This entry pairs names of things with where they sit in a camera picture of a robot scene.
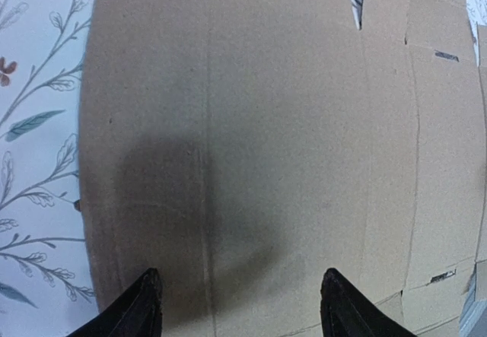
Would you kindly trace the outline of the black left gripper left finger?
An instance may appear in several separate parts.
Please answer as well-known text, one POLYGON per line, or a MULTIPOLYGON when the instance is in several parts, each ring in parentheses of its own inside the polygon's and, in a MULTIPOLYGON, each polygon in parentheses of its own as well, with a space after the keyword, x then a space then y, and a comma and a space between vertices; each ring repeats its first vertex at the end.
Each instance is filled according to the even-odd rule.
POLYGON ((162 334, 162 283, 147 269, 100 315, 78 329, 79 337, 158 337, 162 334))

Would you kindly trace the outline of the brown cardboard box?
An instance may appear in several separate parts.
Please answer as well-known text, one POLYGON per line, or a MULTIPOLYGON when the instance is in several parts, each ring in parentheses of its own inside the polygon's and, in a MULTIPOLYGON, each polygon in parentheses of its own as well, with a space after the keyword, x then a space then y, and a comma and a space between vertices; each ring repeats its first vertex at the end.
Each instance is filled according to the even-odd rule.
POLYGON ((166 336, 319 336, 338 269, 456 336, 481 256, 466 0, 96 0, 81 212, 97 302, 146 269, 166 336))

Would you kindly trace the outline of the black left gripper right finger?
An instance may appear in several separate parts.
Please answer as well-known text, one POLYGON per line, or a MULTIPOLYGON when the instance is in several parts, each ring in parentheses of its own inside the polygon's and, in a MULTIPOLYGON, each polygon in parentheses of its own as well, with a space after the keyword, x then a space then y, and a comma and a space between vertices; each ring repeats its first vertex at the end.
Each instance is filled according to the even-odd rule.
POLYGON ((341 272, 326 270, 320 289, 325 337, 414 337, 371 303, 341 272))

